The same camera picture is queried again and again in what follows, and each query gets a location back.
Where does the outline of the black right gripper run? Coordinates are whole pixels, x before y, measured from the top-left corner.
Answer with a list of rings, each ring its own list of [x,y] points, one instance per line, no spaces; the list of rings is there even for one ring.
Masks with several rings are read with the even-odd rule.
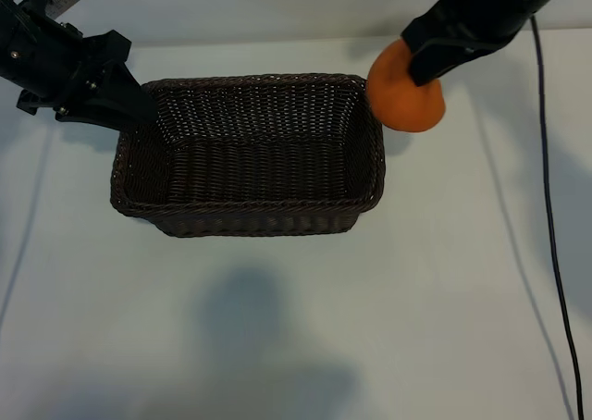
[[[499,51],[549,2],[438,0],[401,33],[412,51],[409,75],[416,86],[424,86],[458,66]]]

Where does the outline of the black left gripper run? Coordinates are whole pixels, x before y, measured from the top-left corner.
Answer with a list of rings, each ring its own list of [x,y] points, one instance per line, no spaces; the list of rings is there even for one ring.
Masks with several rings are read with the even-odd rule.
[[[126,66],[130,47],[116,31],[83,37],[41,0],[1,0],[1,77],[22,88],[18,108],[29,114],[47,107],[59,122],[119,132],[154,124],[156,102]]]

